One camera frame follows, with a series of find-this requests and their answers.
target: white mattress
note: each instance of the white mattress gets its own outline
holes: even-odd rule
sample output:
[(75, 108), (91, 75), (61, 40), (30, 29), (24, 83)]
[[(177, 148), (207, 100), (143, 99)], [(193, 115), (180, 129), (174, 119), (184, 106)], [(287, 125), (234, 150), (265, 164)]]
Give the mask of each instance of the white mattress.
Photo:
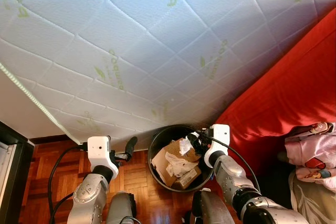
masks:
[(0, 0), (0, 68), (75, 142), (207, 125), (335, 0)]

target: wastebasket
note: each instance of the wastebasket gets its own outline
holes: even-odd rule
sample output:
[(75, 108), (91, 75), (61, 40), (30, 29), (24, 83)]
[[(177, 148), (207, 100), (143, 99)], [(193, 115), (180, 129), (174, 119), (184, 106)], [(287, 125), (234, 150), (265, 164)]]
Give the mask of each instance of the wastebasket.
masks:
[(148, 149), (148, 166), (151, 174), (155, 180), (163, 187), (171, 191), (176, 191), (178, 193), (186, 193), (188, 191), (197, 190), (205, 185), (205, 183), (210, 179), (212, 174), (212, 169), (207, 167), (204, 163), (204, 159), (199, 159), (199, 168), (201, 174), (185, 189), (185, 190), (176, 190), (170, 187), (167, 187), (165, 183), (162, 182), (160, 176), (156, 172), (155, 168), (152, 165), (152, 158), (165, 146), (169, 145), (171, 140), (178, 140), (182, 137), (187, 136), (189, 133), (194, 132), (195, 130), (191, 127), (185, 125), (171, 125), (165, 127), (160, 132), (154, 135), (153, 141)]

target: cardboard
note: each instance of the cardboard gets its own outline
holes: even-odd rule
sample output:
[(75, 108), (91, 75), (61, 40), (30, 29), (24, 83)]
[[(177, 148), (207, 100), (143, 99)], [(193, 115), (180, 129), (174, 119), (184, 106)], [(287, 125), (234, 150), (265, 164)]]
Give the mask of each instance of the cardboard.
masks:
[(175, 142), (167, 145), (164, 147), (164, 149), (169, 152), (170, 154), (175, 155), (177, 158), (183, 158), (187, 160), (188, 162), (195, 162), (201, 158), (201, 156), (197, 156), (195, 153), (195, 149), (190, 149), (185, 155), (180, 154), (180, 141), (182, 140), (176, 140)]
[(158, 175), (162, 179), (162, 182), (165, 183), (169, 187), (173, 185), (173, 183), (177, 180), (177, 177), (171, 172), (171, 169), (170, 169), (171, 167), (169, 167), (170, 163), (165, 158), (166, 152), (169, 152), (170, 154), (173, 154), (178, 158), (184, 158), (188, 162), (195, 162), (200, 159), (200, 156), (196, 156), (194, 149), (191, 149), (183, 156), (179, 153), (180, 151), (179, 141), (181, 139), (161, 149), (156, 154), (156, 156), (152, 159), (152, 162), (151, 162), (155, 170), (157, 171)]
[(188, 186), (201, 174), (201, 170), (198, 166), (184, 174), (181, 178), (178, 178), (172, 188), (178, 190), (185, 190)]
[(156, 156), (152, 159), (152, 165), (155, 170), (159, 174), (162, 181), (169, 187), (173, 185), (177, 177), (175, 175), (170, 175), (167, 171), (167, 167), (169, 166), (169, 162), (165, 158), (166, 150), (161, 149)]

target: quilted mattress surface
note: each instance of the quilted mattress surface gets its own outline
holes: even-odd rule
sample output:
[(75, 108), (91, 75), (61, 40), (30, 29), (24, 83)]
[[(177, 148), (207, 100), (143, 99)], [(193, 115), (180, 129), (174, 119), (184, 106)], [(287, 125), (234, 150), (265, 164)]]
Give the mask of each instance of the quilted mattress surface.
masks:
[(0, 0), (0, 68), (75, 142), (208, 125), (335, 0)]

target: beige fabric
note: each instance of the beige fabric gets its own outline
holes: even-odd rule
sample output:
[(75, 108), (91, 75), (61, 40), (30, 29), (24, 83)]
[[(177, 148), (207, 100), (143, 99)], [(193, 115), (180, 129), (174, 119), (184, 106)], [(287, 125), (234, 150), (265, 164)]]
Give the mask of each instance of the beige fabric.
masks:
[(289, 176), (293, 209), (310, 224), (336, 224), (336, 193), (323, 185), (297, 179), (295, 171)]

